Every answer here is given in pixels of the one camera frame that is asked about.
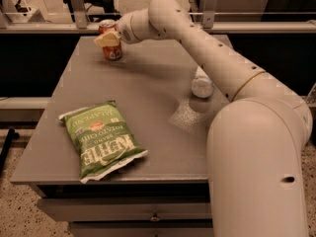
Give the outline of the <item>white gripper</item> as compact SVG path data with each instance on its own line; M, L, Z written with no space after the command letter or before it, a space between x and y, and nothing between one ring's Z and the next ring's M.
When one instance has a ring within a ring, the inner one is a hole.
M120 44L120 39L126 43L141 42L142 14L134 11L123 15L117 22L117 31L107 31L94 39L99 47L113 47Z

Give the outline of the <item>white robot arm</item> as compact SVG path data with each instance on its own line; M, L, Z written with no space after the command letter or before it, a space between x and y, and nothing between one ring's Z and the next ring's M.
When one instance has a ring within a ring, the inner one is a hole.
M308 237L301 151L313 125L305 101L196 26L175 0L152 0L96 39L176 40L227 98L211 122L206 167L214 237Z

